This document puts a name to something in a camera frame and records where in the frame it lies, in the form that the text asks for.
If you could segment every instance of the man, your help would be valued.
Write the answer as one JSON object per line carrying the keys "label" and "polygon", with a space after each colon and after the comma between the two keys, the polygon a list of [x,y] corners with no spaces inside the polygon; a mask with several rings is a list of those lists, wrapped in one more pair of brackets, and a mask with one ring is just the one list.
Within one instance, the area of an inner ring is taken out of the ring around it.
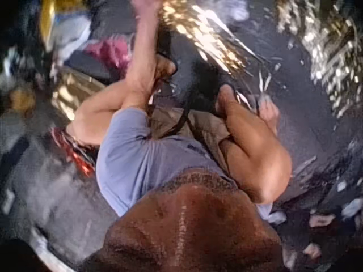
{"label": "man", "polygon": [[148,107],[155,81],[176,70],[155,56],[162,1],[132,3],[139,19],[125,79],[86,100],[67,128],[101,143],[98,184],[121,217],[80,270],[278,270],[280,241],[261,218],[292,168],[276,137],[278,109],[262,99],[257,116],[225,84],[216,101],[222,119],[191,112],[165,137],[181,111]]}

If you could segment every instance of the dark floor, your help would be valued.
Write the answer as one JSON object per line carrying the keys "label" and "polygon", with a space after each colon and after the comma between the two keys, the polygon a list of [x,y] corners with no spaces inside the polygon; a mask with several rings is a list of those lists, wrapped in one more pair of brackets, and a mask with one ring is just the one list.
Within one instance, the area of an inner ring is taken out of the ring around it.
{"label": "dark floor", "polygon": [[[93,38],[134,31],[127,0],[109,0],[106,5]],[[275,64],[281,64],[273,72],[268,91],[282,115],[279,137],[292,155],[294,169],[316,156],[310,166],[313,171],[346,149],[359,123],[353,117],[338,122],[331,116],[325,92],[310,80],[307,53],[297,40],[276,32],[271,11],[272,0],[255,1],[250,5],[250,19],[235,27],[236,34],[268,61],[271,71]],[[290,39],[294,42],[291,50]],[[204,86],[203,80],[208,81],[209,68],[202,69],[202,74],[195,71],[201,59],[186,38],[172,33],[170,41],[171,54],[180,67],[173,79],[175,99],[183,103],[198,84]],[[26,241],[31,227],[36,227],[48,239],[52,251],[74,267],[102,245],[107,228],[117,217],[100,195],[95,180],[79,176],[75,166],[65,162],[60,151],[42,136],[49,127],[62,122],[47,103],[38,103],[27,125],[14,114],[0,117],[0,203],[4,207],[11,196],[15,197],[9,214],[1,213],[0,240],[19,237]],[[297,181],[293,178],[280,202],[305,192],[294,182]]]}

